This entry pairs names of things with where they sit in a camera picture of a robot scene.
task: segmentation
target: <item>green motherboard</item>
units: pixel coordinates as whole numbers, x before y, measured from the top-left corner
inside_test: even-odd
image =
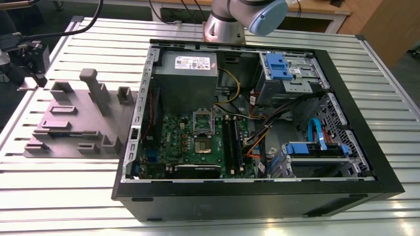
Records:
[[[209,118],[196,116],[196,123],[193,124],[193,116],[165,116],[160,148],[157,152],[152,152],[156,158],[146,158],[146,175],[152,179],[164,179],[166,178],[165,173],[169,171],[168,168],[172,168],[174,165],[189,164],[220,166],[220,178],[253,178],[253,160],[245,160],[245,155],[241,155],[241,159],[245,161],[236,171],[226,167],[229,162],[225,161],[224,146],[226,142],[224,137],[225,126],[222,125],[226,119],[236,120],[234,125],[238,131],[237,140],[242,141],[244,138],[249,136],[249,131],[248,122],[240,117],[213,118],[213,120],[209,121]],[[196,129],[205,129],[212,126],[212,135],[197,135],[197,133],[194,135],[193,125]]]

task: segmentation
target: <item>slotted aluminum surface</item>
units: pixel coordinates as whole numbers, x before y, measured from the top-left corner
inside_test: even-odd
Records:
[[[88,24],[89,18],[76,28]],[[138,89],[150,38],[200,41],[198,25],[98,19],[82,34],[60,40],[46,77],[74,89],[82,68],[98,71],[108,90]],[[329,52],[405,193],[328,218],[140,223],[110,200],[117,160],[29,159],[21,153],[52,96],[28,92],[0,136],[0,232],[90,235],[417,235],[420,230],[420,122],[416,107],[369,46],[350,35],[276,31],[246,33],[246,43]]]

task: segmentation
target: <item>ram slot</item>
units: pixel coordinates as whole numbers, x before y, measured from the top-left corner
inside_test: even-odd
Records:
[[[230,122],[229,117],[222,118],[222,151],[224,151],[224,166],[228,174],[234,174],[233,155],[230,144]]]
[[[230,121],[230,146],[234,170],[242,170],[242,152],[241,152],[241,138],[238,133],[237,119],[233,117]]]

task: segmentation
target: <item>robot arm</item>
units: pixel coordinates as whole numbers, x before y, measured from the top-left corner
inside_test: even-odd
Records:
[[[257,36],[269,34],[282,22],[288,5],[297,0],[213,0],[205,25],[205,41],[244,42],[244,26]]]

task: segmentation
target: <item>motherboard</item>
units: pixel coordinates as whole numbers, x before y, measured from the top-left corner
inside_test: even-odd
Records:
[[[205,112],[165,116],[160,147],[145,150],[140,177],[253,178],[253,161],[241,153],[248,136],[248,122],[241,117],[210,118]]]

